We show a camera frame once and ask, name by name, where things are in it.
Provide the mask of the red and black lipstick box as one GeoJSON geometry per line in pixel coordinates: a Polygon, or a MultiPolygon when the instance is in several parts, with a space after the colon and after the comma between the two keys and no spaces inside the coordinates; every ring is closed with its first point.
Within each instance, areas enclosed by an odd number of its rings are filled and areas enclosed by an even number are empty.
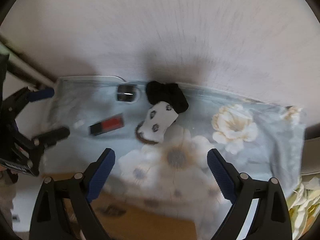
{"type": "Polygon", "coordinates": [[[123,128],[124,126],[123,115],[118,114],[89,126],[89,134],[97,136],[123,128]]]}

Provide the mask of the black fluffy sock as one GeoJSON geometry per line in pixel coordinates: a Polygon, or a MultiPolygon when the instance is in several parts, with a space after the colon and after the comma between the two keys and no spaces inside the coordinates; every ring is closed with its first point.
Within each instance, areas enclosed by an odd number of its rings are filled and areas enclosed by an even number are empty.
{"type": "Polygon", "coordinates": [[[151,81],[147,83],[145,93],[151,105],[164,101],[170,104],[177,114],[181,114],[189,108],[187,99],[176,83],[151,81]]]}

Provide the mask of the yellow floral blanket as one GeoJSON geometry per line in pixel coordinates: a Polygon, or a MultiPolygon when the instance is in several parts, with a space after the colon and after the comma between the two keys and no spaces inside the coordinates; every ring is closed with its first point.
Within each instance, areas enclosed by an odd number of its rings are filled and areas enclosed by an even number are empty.
{"type": "Polygon", "coordinates": [[[298,186],[287,198],[292,239],[299,239],[313,226],[319,216],[319,174],[301,176],[298,186]]]}

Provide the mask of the brown cardboard box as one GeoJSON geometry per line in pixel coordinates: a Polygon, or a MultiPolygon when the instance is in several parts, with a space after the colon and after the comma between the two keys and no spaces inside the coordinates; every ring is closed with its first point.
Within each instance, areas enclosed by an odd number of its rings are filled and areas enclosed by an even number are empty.
{"type": "Polygon", "coordinates": [[[107,177],[102,171],[43,175],[45,183],[78,181],[91,204],[91,217],[110,239],[196,239],[195,224],[189,220],[147,212],[102,193],[107,177]]]}

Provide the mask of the floral light blue tablecloth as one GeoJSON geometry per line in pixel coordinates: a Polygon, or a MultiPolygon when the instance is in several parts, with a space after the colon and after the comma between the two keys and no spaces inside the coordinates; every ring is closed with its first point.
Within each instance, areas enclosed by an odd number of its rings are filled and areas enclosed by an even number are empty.
{"type": "Polygon", "coordinates": [[[199,235],[213,233],[230,207],[207,165],[216,148],[239,172],[257,180],[275,177],[286,197],[299,181],[304,124],[302,110],[210,90],[184,87],[189,108],[166,130],[164,141],[142,142],[137,126],[151,106],[143,83],[133,103],[116,100],[117,84],[62,79],[50,102],[46,126],[68,126],[68,139],[44,156],[46,174],[83,171],[106,148],[116,164],[105,190],[147,210],[187,218],[199,235]],[[124,127],[92,136],[89,126],[122,114],[124,127]]]}

